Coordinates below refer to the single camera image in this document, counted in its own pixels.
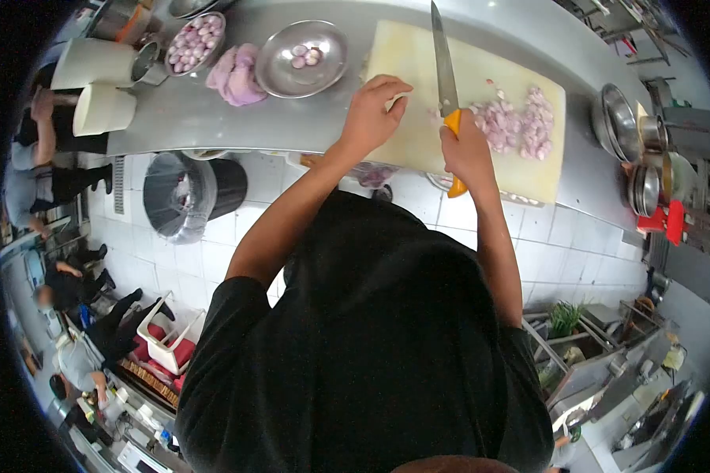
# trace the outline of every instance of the black trash can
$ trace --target black trash can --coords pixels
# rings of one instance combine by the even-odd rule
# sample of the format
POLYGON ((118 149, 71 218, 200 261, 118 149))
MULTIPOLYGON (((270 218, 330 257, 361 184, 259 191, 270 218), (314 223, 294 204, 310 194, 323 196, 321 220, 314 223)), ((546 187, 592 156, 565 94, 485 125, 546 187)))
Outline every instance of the black trash can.
POLYGON ((142 198, 160 236, 173 244, 190 244, 200 241, 209 220, 236 210, 246 194, 247 175, 239 163, 197 161, 165 151, 148 167, 142 198))

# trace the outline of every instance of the kitchen knife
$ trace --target kitchen knife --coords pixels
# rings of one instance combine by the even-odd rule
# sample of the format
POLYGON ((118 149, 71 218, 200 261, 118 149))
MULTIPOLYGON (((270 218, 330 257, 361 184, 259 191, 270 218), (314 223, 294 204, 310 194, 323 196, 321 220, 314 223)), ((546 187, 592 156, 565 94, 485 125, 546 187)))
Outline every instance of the kitchen knife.
MULTIPOLYGON (((439 110, 445 125, 457 135, 460 130, 460 107, 457 102, 455 74, 452 71, 450 49, 447 47, 445 29, 437 5, 432 0, 432 32, 434 33, 434 53, 437 57, 437 82, 439 84, 439 110)), ((465 194, 468 188, 453 176, 452 187, 447 192, 449 198, 465 194)))

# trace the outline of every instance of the kitchen counter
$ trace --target kitchen counter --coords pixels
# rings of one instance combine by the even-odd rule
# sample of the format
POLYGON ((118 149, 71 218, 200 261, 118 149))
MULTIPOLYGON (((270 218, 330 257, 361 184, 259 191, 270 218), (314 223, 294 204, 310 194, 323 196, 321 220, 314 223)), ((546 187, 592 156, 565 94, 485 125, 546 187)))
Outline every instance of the kitchen counter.
MULTIPOLYGON (((159 2, 156 16, 167 4, 159 2)), ((622 202, 617 160, 596 142, 586 107, 606 82, 615 83, 630 102, 650 107, 649 94, 633 71, 555 2, 479 5, 444 0, 438 6, 449 36, 521 64, 566 90, 566 144, 557 203, 635 229, 636 217, 622 202)), ((196 147, 322 153, 339 137, 377 22, 395 20, 431 29, 425 2, 256 0, 228 11, 226 43, 262 45, 287 24, 313 18, 337 24, 349 38, 348 70, 331 88, 306 99, 268 97, 234 108, 204 86, 208 71, 169 78, 158 87, 133 89, 138 100, 135 117, 126 130, 110 134, 108 155, 196 147)), ((164 30, 174 34, 181 24, 167 21, 164 30)))

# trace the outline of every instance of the white cutting board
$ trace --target white cutting board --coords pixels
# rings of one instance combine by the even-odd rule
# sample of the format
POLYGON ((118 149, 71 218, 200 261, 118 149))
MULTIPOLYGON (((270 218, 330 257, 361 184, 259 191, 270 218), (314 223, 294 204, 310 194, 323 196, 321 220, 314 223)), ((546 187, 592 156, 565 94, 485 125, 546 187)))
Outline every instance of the white cutting board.
MULTIPOLYGON (((538 86, 553 106, 555 123, 550 139, 553 146, 542 161, 519 156, 518 149, 507 155, 492 152, 494 173, 501 191, 543 203, 554 203, 562 165, 566 129, 566 92, 555 82, 499 56, 448 37, 460 107, 473 102, 497 99, 497 87, 523 114, 529 88, 538 86), (494 81, 487 84, 487 79, 494 81)), ((438 109, 437 66, 432 32, 417 26, 380 20, 366 78, 391 74, 414 87, 405 116, 397 132, 366 159, 409 167, 427 173, 445 173, 438 125, 429 110, 438 109)))

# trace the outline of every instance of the floor drain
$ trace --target floor drain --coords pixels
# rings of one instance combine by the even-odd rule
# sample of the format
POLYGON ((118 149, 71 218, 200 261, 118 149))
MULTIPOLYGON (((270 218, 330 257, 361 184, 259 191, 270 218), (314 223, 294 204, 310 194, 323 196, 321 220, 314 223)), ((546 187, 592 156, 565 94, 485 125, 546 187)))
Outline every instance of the floor drain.
POLYGON ((116 156, 114 161, 114 212, 123 215, 123 163, 125 156, 116 156))

